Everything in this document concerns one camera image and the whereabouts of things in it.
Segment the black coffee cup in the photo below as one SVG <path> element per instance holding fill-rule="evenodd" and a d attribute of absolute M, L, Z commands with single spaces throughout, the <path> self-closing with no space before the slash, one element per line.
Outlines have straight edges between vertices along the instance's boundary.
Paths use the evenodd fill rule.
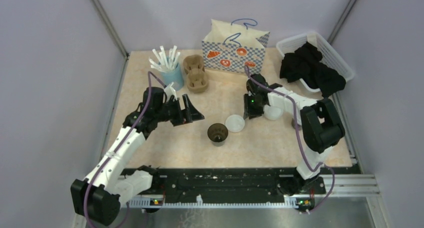
<path fill-rule="evenodd" d="M 298 124 L 296 119 L 292 119 L 291 121 L 291 126 L 293 129 L 298 129 L 298 130 L 302 130 L 302 126 L 300 124 Z"/>
<path fill-rule="evenodd" d="M 207 130 L 207 137 L 216 147 L 222 146 L 225 143 L 228 135 L 229 131 L 222 123 L 214 123 Z"/>

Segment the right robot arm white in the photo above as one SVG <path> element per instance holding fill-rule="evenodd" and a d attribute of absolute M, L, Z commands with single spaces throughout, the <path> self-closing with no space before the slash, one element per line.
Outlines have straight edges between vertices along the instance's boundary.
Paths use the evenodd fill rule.
<path fill-rule="evenodd" d="M 314 186 L 313 177 L 345 134 L 345 128 L 334 103 L 299 95 L 274 83 L 269 85 L 261 74 L 251 75 L 244 95 L 245 119 L 265 116 L 275 121 L 283 114 L 292 116 L 302 161 L 296 167 L 300 175 L 293 180 L 299 194 L 307 194 Z"/>

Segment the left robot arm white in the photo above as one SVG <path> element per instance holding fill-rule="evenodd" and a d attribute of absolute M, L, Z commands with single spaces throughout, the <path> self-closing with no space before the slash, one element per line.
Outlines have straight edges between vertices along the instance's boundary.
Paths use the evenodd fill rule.
<path fill-rule="evenodd" d="M 121 206 L 139 193 L 156 194 L 161 182 L 150 168 L 138 169 L 127 178 L 119 179 L 132 155 L 147 141 L 158 123 L 170 122 L 176 127 L 204 118 L 188 95 L 178 98 L 171 85 L 148 87 L 136 110 L 125 117 L 114 143 L 100 162 L 82 180 L 75 179 L 71 184 L 75 213 L 84 216 L 90 225 L 96 222 L 109 226 L 117 218 Z"/>

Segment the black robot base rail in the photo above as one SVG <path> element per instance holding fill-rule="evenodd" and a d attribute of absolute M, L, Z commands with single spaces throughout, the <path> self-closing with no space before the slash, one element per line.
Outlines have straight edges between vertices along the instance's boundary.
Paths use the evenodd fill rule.
<path fill-rule="evenodd" d="M 295 195 L 312 198 L 327 192 L 322 177 L 304 181 L 292 167 L 139 169 L 152 171 L 153 180 L 138 196 L 162 197 L 166 205 L 194 203 L 198 196 L 214 205 L 283 203 Z"/>

